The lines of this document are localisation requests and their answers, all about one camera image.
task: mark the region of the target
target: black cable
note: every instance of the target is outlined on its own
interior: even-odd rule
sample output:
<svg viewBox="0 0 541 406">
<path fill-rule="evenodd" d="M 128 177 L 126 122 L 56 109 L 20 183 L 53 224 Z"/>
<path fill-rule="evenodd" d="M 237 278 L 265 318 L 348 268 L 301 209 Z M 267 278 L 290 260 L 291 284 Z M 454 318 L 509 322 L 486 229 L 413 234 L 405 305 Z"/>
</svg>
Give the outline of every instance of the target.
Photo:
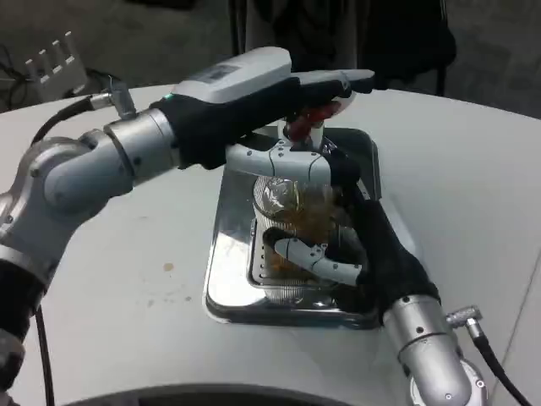
<svg viewBox="0 0 541 406">
<path fill-rule="evenodd" d="M 49 359 L 49 348 L 45 334 L 45 322 L 41 306 L 36 312 L 37 337 L 40 342 L 41 366 L 43 367 L 43 382 L 45 385 L 46 406 L 54 406 L 54 391 L 52 387 L 51 360 Z"/>
<path fill-rule="evenodd" d="M 500 362 L 496 358 L 494 351 L 490 347 L 489 340 L 486 336 L 480 336 L 473 339 L 475 347 L 479 350 L 479 353 L 483 355 L 484 361 L 489 366 L 492 373 L 500 380 L 501 384 L 509 392 L 512 397 L 521 405 L 521 406 L 532 406 L 531 403 L 522 395 L 522 393 L 513 385 L 513 382 L 509 379 L 505 373 Z"/>
<path fill-rule="evenodd" d="M 31 142 L 31 145 L 34 145 L 36 142 L 40 142 L 46 136 L 46 134 L 51 130 L 52 127 L 60 123 L 61 121 L 67 120 L 68 118 L 75 117 L 82 112 L 89 112 L 93 110 L 92 104 L 90 103 L 90 96 L 85 97 L 84 99 L 78 100 L 73 104 L 63 108 L 57 112 L 54 116 L 49 118 L 45 124 L 37 131 L 34 139 Z"/>
</svg>

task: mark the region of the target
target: robotic hand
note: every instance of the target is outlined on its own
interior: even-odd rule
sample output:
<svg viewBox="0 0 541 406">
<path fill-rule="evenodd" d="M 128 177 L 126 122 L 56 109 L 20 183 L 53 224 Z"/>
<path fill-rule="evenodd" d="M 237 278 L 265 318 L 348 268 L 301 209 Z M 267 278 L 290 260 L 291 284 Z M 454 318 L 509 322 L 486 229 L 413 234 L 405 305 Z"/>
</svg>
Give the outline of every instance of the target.
<svg viewBox="0 0 541 406">
<path fill-rule="evenodd" d="M 33 145 L 12 188 L 0 195 L 0 390 L 8 390 L 17 376 L 29 319 L 79 226 L 112 197 L 171 169 L 227 163 L 246 173 L 341 186 L 368 253 L 381 324 L 412 377 L 412 399 L 418 405 L 484 404 L 478 373 L 460 356 L 409 233 L 389 202 L 367 200 L 355 161 L 251 134 L 279 118 L 293 122 L 304 109 L 327 106 L 353 91 L 371 92 L 373 75 L 292 74 L 287 51 L 260 48 L 181 82 L 134 118 L 78 140 Z M 276 231 L 265 238 L 276 252 L 317 275 L 358 283 L 357 266 L 326 259 L 325 247 Z"/>
</svg>

